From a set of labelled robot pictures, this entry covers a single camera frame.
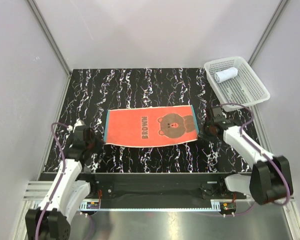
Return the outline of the orange patterned towel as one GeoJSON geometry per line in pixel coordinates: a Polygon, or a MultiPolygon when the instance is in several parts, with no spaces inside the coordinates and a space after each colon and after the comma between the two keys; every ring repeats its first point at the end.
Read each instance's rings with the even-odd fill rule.
{"type": "Polygon", "coordinates": [[[174,146],[198,139],[191,105],[112,109],[107,112],[103,140],[128,148],[174,146]]]}

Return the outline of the white terry towel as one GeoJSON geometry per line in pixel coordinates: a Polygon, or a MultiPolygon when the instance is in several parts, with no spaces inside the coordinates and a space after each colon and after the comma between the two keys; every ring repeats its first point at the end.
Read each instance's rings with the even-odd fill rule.
{"type": "Polygon", "coordinates": [[[228,69],[218,71],[214,74],[214,80],[217,84],[223,83],[227,80],[233,79],[238,75],[238,69],[230,67],[228,69]]]}

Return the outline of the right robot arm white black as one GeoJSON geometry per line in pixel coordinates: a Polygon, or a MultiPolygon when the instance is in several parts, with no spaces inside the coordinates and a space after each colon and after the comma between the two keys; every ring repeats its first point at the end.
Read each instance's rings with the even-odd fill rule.
{"type": "Polygon", "coordinates": [[[245,126],[223,114],[223,105],[206,109],[206,118],[199,139],[218,139],[232,147],[251,168],[250,175],[233,173],[217,185],[218,195],[229,198],[236,193],[251,196],[259,205],[273,203],[285,206],[294,193],[289,161],[265,150],[245,133],[245,126]]]}

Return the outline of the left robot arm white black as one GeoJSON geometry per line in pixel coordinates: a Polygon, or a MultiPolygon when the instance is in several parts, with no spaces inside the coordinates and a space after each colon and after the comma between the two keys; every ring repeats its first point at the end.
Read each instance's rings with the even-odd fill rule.
{"type": "Polygon", "coordinates": [[[67,240],[71,222],[85,198],[102,197],[96,177],[82,173],[85,163],[104,142],[82,120],[67,126],[71,132],[65,147],[60,147],[61,163],[47,194],[37,208],[25,215],[30,240],[67,240]]]}

